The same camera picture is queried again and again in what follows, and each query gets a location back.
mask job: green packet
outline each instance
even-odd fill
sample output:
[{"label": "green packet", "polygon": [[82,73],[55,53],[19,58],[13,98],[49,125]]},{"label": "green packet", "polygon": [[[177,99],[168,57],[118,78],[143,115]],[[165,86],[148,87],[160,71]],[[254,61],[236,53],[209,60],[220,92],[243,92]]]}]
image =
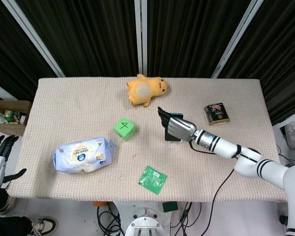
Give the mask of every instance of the green packet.
[{"label": "green packet", "polygon": [[139,185],[158,195],[166,178],[167,175],[156,171],[151,166],[147,166],[139,180]]}]

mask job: black cable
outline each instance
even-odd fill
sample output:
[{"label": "black cable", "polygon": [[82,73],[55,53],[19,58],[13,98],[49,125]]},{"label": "black cable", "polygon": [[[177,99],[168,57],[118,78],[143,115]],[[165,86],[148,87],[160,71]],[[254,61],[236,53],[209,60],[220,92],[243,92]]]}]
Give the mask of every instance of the black cable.
[{"label": "black cable", "polygon": [[277,144],[277,147],[279,148],[279,150],[280,150],[280,153],[278,154],[279,156],[282,156],[284,159],[286,159],[286,160],[288,160],[293,166],[295,165],[292,161],[294,161],[295,162],[295,160],[293,160],[293,159],[289,159],[289,158],[287,158],[285,155],[283,155],[283,154],[281,154],[282,153],[282,150],[281,150],[281,148],[280,148],[280,146]]},{"label": "black cable", "polygon": [[210,155],[216,155],[216,154],[213,153],[213,152],[200,151],[200,150],[196,150],[196,149],[194,149],[193,146],[192,146],[192,139],[189,140],[189,145],[190,145],[191,149],[194,150],[194,151],[201,152],[201,153],[205,153],[205,154],[210,154]]},{"label": "black cable", "polygon": [[201,203],[200,203],[201,204],[200,205],[200,212],[199,212],[196,220],[191,225],[188,225],[188,223],[189,223],[189,211],[190,211],[190,209],[192,207],[192,204],[193,203],[189,203],[189,202],[186,203],[185,208],[183,210],[183,213],[181,215],[181,218],[179,220],[179,223],[177,225],[173,226],[173,227],[170,227],[170,229],[171,229],[171,228],[175,228],[175,227],[177,227],[179,225],[179,228],[177,229],[177,231],[175,233],[175,236],[179,233],[180,229],[182,229],[182,235],[183,236],[188,236],[187,233],[186,233],[186,228],[193,226],[196,223],[196,221],[199,219],[201,209],[202,209],[202,204]]},{"label": "black cable", "polygon": [[[117,234],[117,236],[119,236],[120,233],[124,235],[124,232],[121,228],[120,214],[118,213],[118,215],[115,215],[112,209],[110,208],[109,204],[108,204],[108,209],[109,210],[105,210],[99,213],[99,207],[97,208],[97,222],[98,222],[99,228],[104,233],[104,236],[110,236],[111,234],[118,233],[118,232],[119,233]],[[110,224],[107,227],[105,227],[101,222],[101,216],[103,214],[109,214],[110,216],[113,217],[113,220],[110,222]]]},{"label": "black cable", "polygon": [[207,230],[208,230],[208,228],[209,228],[209,226],[210,226],[210,224],[211,224],[211,218],[212,218],[212,213],[213,213],[213,206],[214,206],[214,202],[215,202],[216,195],[217,195],[218,191],[221,189],[221,187],[223,186],[223,184],[224,184],[224,183],[229,179],[229,177],[232,175],[233,172],[234,172],[234,169],[232,169],[232,171],[230,172],[230,174],[226,177],[226,179],[223,181],[223,183],[218,187],[218,189],[217,189],[217,191],[216,191],[216,193],[215,193],[215,195],[214,195],[214,197],[213,197],[212,207],[211,207],[211,213],[210,213],[210,219],[208,220],[207,227],[206,227],[206,229],[204,230],[204,232],[201,234],[201,236],[203,236],[203,235],[207,232]]},{"label": "black cable", "polygon": [[202,210],[202,203],[200,203],[200,211],[199,211],[199,214],[198,214],[196,220],[195,220],[191,225],[186,225],[187,228],[193,226],[193,225],[197,222],[197,220],[198,220],[199,217],[200,217],[201,210]]}]

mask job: green cube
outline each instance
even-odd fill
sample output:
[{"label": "green cube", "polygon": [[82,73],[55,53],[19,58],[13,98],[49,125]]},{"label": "green cube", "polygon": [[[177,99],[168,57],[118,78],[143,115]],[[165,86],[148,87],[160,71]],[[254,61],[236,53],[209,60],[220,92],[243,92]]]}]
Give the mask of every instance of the green cube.
[{"label": "green cube", "polygon": [[134,134],[135,126],[131,121],[122,118],[117,124],[115,124],[114,130],[123,140],[128,141]]}]

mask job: table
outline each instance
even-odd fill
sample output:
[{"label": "table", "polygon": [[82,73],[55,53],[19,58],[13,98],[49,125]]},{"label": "table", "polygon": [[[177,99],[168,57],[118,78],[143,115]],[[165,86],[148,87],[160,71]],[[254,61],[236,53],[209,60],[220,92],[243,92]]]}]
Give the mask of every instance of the table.
[{"label": "table", "polygon": [[[127,100],[126,81],[132,79],[40,79],[16,168],[27,172],[12,181],[8,193],[18,198],[80,201],[212,201],[235,160],[194,152],[186,142],[165,142],[158,106],[183,113],[198,129],[279,161],[259,80],[165,78],[169,92],[153,98],[145,108],[131,106]],[[231,122],[209,126],[203,107],[217,102],[224,103]],[[113,130],[122,117],[136,125],[128,142]],[[86,174],[55,171],[52,154],[57,146],[98,136],[117,145],[111,165]],[[147,165],[168,176],[159,195],[138,184]],[[261,179],[234,173],[216,200],[285,201],[286,196]]]}]

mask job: black curtain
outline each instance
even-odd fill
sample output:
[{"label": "black curtain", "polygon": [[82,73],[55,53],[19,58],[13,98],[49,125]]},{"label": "black curtain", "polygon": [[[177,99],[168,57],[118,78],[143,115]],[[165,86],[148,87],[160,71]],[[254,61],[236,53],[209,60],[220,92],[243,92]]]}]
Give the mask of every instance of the black curtain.
[{"label": "black curtain", "polygon": [[55,76],[0,1],[0,87],[19,100],[33,101],[38,79]]},{"label": "black curtain", "polygon": [[210,78],[250,0],[147,3],[147,75]]},{"label": "black curtain", "polygon": [[138,73],[133,0],[18,0],[67,77]]},{"label": "black curtain", "polygon": [[220,78],[260,79],[272,124],[295,113],[295,0],[266,0]]}]

